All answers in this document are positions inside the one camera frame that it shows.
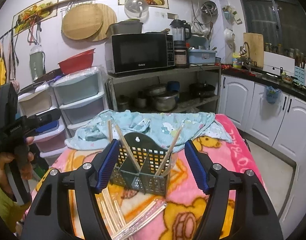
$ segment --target microwave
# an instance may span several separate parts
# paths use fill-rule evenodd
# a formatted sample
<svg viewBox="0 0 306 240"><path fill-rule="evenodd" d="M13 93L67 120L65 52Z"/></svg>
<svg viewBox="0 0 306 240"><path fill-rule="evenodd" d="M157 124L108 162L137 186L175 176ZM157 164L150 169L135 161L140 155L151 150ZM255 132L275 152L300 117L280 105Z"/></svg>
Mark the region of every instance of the microwave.
<svg viewBox="0 0 306 240"><path fill-rule="evenodd" d="M117 34L105 43L108 73L133 74L173 67L173 36L163 33Z"/></svg>

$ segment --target metal screw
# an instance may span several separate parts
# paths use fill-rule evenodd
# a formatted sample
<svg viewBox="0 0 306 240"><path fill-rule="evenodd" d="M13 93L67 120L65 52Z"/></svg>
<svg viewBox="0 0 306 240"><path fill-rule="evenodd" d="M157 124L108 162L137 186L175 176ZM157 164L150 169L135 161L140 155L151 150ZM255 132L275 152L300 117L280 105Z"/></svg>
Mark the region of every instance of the metal screw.
<svg viewBox="0 0 306 240"><path fill-rule="evenodd" d="M50 175L51 176L54 176L58 173L58 170L57 169L53 169L52 171L50 171Z"/></svg>
<svg viewBox="0 0 306 240"><path fill-rule="evenodd" d="M247 171L246 171L246 174L249 175L249 176L253 176L253 175L254 175L254 171L252 171L252 170L247 170Z"/></svg>
<svg viewBox="0 0 306 240"><path fill-rule="evenodd" d="M213 164L213 169L219 171L222 168L221 164L215 163Z"/></svg>
<svg viewBox="0 0 306 240"><path fill-rule="evenodd" d="M88 170L89 168L92 167L92 164L91 163L84 163L82 167L83 167L83 169Z"/></svg>

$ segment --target blue plastic bag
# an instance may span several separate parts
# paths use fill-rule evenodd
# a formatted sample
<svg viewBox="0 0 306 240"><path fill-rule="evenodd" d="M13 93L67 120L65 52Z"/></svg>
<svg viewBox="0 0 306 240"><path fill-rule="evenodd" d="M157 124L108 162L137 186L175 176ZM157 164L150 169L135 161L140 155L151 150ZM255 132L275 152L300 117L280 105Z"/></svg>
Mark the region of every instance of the blue plastic bag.
<svg viewBox="0 0 306 240"><path fill-rule="evenodd" d="M265 89L266 94L266 101L269 104L275 104L280 97L281 90L280 89L274 89L271 86L267 86Z"/></svg>

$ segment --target faucet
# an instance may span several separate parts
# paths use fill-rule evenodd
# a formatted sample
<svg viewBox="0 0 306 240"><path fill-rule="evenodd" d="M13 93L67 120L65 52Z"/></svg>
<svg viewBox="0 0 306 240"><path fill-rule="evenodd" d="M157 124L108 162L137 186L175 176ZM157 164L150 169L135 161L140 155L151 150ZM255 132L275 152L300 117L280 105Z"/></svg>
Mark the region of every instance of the faucet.
<svg viewBox="0 0 306 240"><path fill-rule="evenodd" d="M250 55L249 45L245 41L243 46L240 46L240 57L238 57L237 60L241 61L243 66L246 67L249 72L251 72L252 59L249 57L249 55Z"/></svg>

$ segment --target yellow-green sleeve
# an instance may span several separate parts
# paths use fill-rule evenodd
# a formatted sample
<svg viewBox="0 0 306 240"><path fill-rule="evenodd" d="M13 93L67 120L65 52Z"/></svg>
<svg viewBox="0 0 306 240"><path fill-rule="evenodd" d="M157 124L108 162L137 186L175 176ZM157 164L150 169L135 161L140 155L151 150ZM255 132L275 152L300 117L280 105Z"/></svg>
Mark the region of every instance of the yellow-green sleeve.
<svg viewBox="0 0 306 240"><path fill-rule="evenodd" d="M19 206L0 188L0 216L13 233L15 232L16 222L21 220L29 206L30 203Z"/></svg>

